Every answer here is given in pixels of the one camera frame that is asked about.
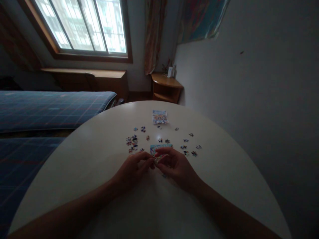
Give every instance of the blue plaid bedspread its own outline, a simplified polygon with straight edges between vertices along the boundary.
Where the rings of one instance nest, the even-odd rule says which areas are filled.
[[[115,96],[110,91],[0,91],[0,133],[78,128]]]
[[[13,217],[31,182],[64,139],[0,139],[0,238],[6,238]]]

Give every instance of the floor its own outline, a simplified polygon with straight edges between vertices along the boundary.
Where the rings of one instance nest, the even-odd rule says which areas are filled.
[[[130,91],[127,103],[133,102],[133,101],[144,101],[144,100],[152,100],[152,92]]]

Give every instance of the table top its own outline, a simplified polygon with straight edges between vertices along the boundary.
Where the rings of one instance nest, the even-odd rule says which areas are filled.
[[[158,83],[159,85],[168,86],[172,88],[184,88],[176,79],[167,77],[162,73],[153,73],[152,79],[154,82]]]
[[[66,68],[42,68],[42,71],[51,73],[90,73],[101,78],[122,78],[126,71],[115,70],[90,70],[90,69],[66,69]]]
[[[153,110],[166,110],[169,124],[152,125]],[[12,222],[10,232],[109,180],[129,155],[126,138],[138,146],[169,139],[187,145],[188,160],[198,175],[222,196],[272,229],[291,238],[280,207],[263,176],[245,151],[222,128],[183,106],[160,101],[127,103],[93,117],[75,130],[43,165]],[[198,153],[192,156],[191,151]],[[161,176],[158,169],[106,207],[80,238],[222,238],[216,225],[189,194]]]

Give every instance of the window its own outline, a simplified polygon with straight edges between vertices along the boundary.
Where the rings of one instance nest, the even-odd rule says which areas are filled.
[[[126,0],[19,0],[57,59],[132,63]]]

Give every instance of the gray wall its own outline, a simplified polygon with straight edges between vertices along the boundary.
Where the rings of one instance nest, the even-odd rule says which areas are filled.
[[[61,90],[48,73],[21,71],[0,45],[0,77],[12,76],[23,90]]]
[[[41,38],[22,11],[17,0],[2,0],[4,7],[16,23],[17,27],[34,49],[38,57],[47,67],[85,68],[127,70],[130,91],[150,91],[151,81],[144,74],[144,47],[145,47],[145,0],[129,0],[128,12],[131,31],[133,64],[67,61],[53,59]],[[176,28],[178,4],[180,0],[169,0],[166,9],[166,20],[161,43],[160,64],[171,57],[175,41],[171,40]]]
[[[231,0],[219,36],[178,45],[175,59],[180,104],[250,155],[293,238],[318,238],[318,10],[316,0]]]

